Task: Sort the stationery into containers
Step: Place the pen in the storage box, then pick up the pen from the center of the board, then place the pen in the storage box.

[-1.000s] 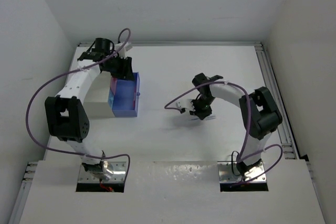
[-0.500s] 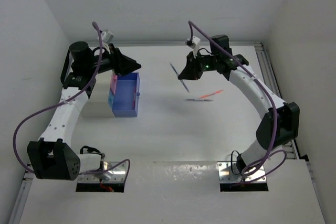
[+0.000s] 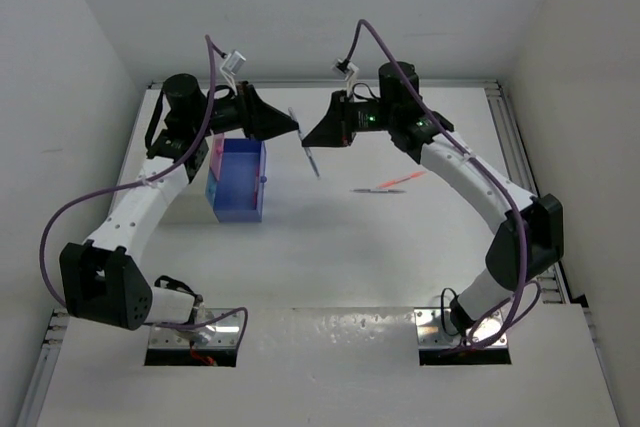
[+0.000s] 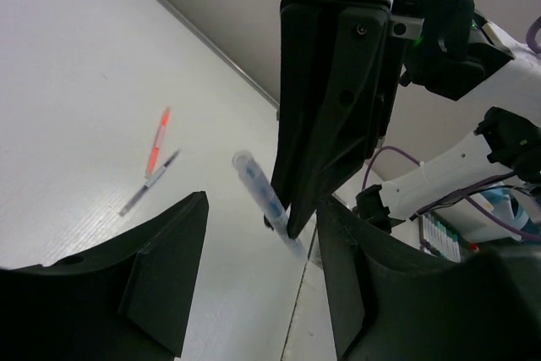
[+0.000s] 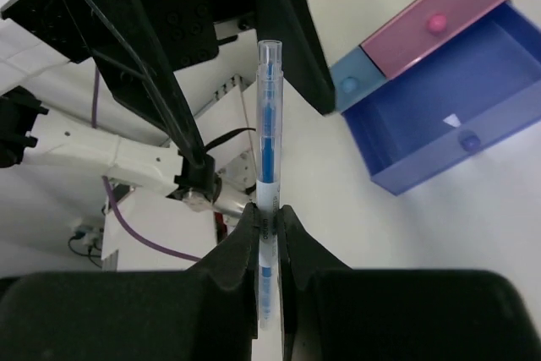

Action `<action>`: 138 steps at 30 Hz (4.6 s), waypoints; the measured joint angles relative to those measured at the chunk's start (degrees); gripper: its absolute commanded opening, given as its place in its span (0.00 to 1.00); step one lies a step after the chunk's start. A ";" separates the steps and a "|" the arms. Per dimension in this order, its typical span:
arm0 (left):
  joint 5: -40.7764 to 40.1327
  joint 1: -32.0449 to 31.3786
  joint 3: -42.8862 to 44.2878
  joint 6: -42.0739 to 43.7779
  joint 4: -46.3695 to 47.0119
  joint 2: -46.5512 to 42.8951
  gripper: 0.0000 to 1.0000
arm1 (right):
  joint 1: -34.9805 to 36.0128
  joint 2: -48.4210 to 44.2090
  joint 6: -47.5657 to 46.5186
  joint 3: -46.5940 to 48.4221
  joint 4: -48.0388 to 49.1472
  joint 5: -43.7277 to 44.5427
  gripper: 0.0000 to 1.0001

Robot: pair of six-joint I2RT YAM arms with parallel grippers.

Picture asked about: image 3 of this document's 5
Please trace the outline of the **pink drawer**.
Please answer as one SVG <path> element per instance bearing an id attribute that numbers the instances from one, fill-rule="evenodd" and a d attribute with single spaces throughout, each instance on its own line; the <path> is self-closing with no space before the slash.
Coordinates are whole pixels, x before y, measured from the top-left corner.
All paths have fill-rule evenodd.
<path id="1" fill-rule="evenodd" d="M 223 134 L 215 134 L 211 140 L 209 168 L 216 180 L 220 178 L 220 171 L 224 154 L 224 141 L 225 136 Z"/>

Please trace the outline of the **dark blue gel pen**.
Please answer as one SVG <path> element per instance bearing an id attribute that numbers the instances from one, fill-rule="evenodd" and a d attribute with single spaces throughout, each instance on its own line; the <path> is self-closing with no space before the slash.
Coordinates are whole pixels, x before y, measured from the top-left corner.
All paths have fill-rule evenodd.
<path id="1" fill-rule="evenodd" d="M 350 192 L 358 194 L 404 194 L 403 189 L 391 189 L 391 188 L 356 188 L 351 189 Z"/>

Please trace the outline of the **blue transparent drawer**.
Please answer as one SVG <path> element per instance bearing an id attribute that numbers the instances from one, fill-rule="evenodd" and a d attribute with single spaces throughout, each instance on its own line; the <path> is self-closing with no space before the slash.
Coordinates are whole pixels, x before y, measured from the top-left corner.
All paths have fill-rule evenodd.
<path id="1" fill-rule="evenodd" d="M 257 210 L 253 208 L 256 177 L 261 177 Z M 266 185 L 266 146 L 263 141 L 225 138 L 220 178 L 209 168 L 206 196 L 220 223 L 262 221 Z"/>

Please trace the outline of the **orange gel pen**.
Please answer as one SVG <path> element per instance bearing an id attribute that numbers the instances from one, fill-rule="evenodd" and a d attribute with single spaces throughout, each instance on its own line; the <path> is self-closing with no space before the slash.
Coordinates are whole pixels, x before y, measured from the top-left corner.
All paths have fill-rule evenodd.
<path id="1" fill-rule="evenodd" d="M 401 183 L 413 180 L 413 179 L 417 179 L 423 175 L 425 175 L 426 172 L 425 171 L 417 171 L 417 172 L 413 172 L 411 174 L 405 175 L 403 177 L 397 178 L 397 179 L 393 179 L 387 182 L 384 182 L 382 184 L 379 184 L 376 188 L 377 189 L 389 189 L 393 186 L 399 185 Z"/>

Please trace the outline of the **pink gel pen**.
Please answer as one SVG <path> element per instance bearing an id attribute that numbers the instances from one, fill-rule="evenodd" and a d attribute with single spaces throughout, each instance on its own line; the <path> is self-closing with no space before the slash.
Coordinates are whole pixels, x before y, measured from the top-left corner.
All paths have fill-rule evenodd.
<path id="1" fill-rule="evenodd" d="M 261 188 L 261 177 L 257 176 L 255 180 L 256 180 L 256 182 L 255 182 L 254 195 L 253 195 L 253 208 L 257 210 L 259 192 L 260 192 L 260 188 Z"/>

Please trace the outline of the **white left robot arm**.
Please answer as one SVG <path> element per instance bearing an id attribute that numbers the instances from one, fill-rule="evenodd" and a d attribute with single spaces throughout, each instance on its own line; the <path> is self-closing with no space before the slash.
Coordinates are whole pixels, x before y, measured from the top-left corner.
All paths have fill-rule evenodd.
<path id="1" fill-rule="evenodd" d="M 197 293 L 145 279 L 139 263 L 146 245 L 204 164 L 208 136 L 242 130 L 248 139 L 265 141 L 298 127 L 246 81 L 203 92 L 190 74 L 169 77 L 145 134 L 146 158 L 136 180 L 124 186 L 121 201 L 83 243 L 69 243 L 60 253 L 69 314 L 126 330 L 153 324 L 181 331 L 200 328 Z"/>

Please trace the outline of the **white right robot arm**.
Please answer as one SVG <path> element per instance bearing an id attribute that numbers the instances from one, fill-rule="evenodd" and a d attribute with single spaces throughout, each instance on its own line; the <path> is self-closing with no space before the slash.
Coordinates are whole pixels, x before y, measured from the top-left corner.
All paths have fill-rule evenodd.
<path id="1" fill-rule="evenodd" d="M 332 94 L 327 113 L 303 138 L 303 146 L 348 147 L 360 132 L 386 131 L 400 151 L 465 199 L 494 235 L 484 270 L 452 299 L 444 322 L 454 334 L 464 335 L 489 311 L 515 298 L 519 285 L 561 259 L 562 204 L 501 175 L 471 151 L 449 120 L 426 111 L 412 64 L 382 65 L 378 95 L 364 100 L 355 94 L 355 65 L 339 61 L 335 68 L 346 87 Z"/>

